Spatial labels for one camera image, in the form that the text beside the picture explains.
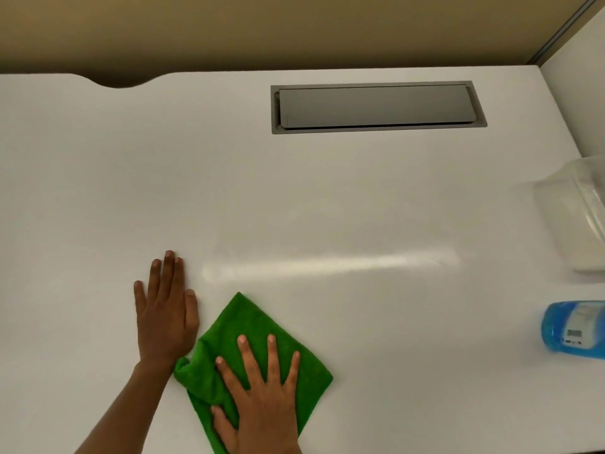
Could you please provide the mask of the person's left hand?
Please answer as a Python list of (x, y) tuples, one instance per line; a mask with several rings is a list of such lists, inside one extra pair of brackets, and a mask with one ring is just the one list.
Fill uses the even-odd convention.
[(155, 259), (151, 263), (145, 286), (147, 306), (137, 319), (140, 361), (168, 363), (172, 371), (178, 360), (192, 350), (198, 334), (189, 334), (185, 328), (185, 291), (190, 288), (187, 287), (185, 262), (176, 253), (175, 257), (172, 287), (167, 300), (161, 300), (163, 260)]

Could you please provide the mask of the person's right hand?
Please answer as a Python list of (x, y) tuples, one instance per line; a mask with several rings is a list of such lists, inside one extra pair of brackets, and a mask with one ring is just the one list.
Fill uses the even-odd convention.
[(281, 382), (276, 337), (267, 338), (266, 386), (245, 390), (222, 357), (216, 367), (234, 400), (238, 414), (239, 449), (229, 454), (302, 454), (298, 442), (296, 392), (286, 392)]

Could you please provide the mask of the green microfibre cloth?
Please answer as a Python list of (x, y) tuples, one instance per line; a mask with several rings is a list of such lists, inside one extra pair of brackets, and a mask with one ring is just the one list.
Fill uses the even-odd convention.
[(233, 427), (238, 428), (239, 423), (237, 406), (216, 369), (216, 358), (222, 357), (242, 387), (248, 390), (251, 386), (237, 338), (247, 337), (262, 377), (266, 379), (270, 334), (276, 337), (282, 382), (289, 374), (293, 354), (299, 352), (301, 356), (295, 400), (299, 434), (333, 381), (333, 375), (311, 351), (238, 292), (197, 340), (191, 356), (180, 358), (174, 368), (175, 379), (186, 389), (214, 454), (228, 454), (228, 451), (214, 430), (210, 408), (220, 406)]

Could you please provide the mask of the person's left forearm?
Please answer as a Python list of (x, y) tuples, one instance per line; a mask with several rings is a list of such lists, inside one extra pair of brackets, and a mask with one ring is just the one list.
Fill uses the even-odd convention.
[(125, 387), (74, 454), (141, 454), (171, 374), (168, 363), (139, 361)]

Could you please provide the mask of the blue spray bottle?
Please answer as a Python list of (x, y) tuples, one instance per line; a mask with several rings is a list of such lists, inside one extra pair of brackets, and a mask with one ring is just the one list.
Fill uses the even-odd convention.
[(552, 352), (605, 360), (605, 300), (549, 305), (541, 321), (541, 339)]

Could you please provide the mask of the clear plastic container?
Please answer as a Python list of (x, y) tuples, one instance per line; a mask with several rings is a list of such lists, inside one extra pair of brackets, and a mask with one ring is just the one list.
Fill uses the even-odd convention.
[(605, 155), (569, 161), (533, 191), (566, 264), (576, 272), (605, 272)]

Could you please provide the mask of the grey metal partition trim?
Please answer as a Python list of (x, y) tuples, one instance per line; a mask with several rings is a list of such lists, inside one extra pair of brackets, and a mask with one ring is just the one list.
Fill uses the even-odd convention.
[(586, 0), (556, 33), (530, 58), (526, 65), (543, 66), (605, 7), (605, 0)]

